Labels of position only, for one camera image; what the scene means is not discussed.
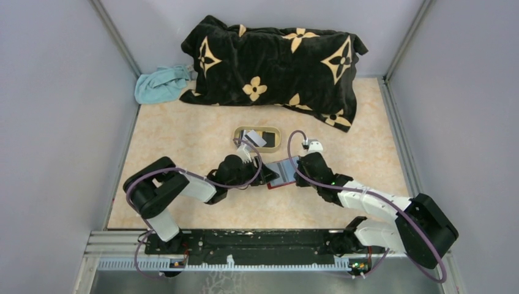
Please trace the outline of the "red leather card holder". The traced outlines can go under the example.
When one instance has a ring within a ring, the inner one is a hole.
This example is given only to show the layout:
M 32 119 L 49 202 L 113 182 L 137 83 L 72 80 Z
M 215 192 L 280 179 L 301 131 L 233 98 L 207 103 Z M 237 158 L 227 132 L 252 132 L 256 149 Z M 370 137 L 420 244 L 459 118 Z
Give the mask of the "red leather card holder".
M 267 163 L 266 167 L 270 168 L 274 173 L 277 174 L 276 179 L 269 180 L 267 183 L 268 189 L 276 189 L 278 187 L 287 186 L 296 182 L 296 168 L 293 167 L 291 162 L 297 164 L 298 156 L 279 160 L 276 162 Z

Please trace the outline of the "silver grey credit card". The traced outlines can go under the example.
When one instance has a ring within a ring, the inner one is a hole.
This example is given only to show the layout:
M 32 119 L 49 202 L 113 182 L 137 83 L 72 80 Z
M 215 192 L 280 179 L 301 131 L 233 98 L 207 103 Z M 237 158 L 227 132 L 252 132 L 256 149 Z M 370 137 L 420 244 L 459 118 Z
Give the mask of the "silver grey credit card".
M 260 133 L 256 132 L 255 130 L 250 130 L 245 133 L 244 138 L 257 148 L 262 148 L 266 145 L 266 140 Z

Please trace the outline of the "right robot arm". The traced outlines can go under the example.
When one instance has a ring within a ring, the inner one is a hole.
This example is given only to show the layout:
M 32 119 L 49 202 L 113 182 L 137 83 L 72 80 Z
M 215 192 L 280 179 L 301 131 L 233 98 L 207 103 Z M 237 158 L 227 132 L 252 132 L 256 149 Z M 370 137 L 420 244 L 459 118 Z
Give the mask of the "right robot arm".
M 432 270 L 459 237 L 453 223 L 427 194 L 401 197 L 370 188 L 334 173 L 321 153 L 296 159 L 296 166 L 298 186 L 312 187 L 326 202 L 367 215 L 347 226 L 345 246 L 351 252 L 368 246 L 385 247 Z

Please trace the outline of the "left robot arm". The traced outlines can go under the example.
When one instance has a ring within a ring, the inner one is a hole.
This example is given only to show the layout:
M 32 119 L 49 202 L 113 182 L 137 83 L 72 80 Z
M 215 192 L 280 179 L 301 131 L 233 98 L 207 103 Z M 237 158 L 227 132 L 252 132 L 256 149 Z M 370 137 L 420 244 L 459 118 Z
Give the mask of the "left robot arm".
M 161 248 L 174 254 L 184 244 L 181 230 L 168 211 L 175 198 L 188 196 L 213 205 L 230 189 L 261 186 L 278 178 L 258 156 L 244 162 L 237 155 L 228 155 L 205 177 L 180 169 L 164 156 L 129 177 L 123 190 L 130 207 L 160 238 Z

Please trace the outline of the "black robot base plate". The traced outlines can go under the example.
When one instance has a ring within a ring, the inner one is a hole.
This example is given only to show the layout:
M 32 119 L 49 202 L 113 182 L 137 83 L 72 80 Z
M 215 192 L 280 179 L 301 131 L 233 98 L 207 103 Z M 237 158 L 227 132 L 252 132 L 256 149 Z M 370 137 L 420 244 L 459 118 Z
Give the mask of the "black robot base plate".
M 188 265 L 223 265 L 231 256 L 239 266 L 331 265 L 336 257 L 384 252 L 355 244 L 343 230 L 181 230 L 169 242 L 153 233 L 145 242 L 148 255 L 180 255 Z

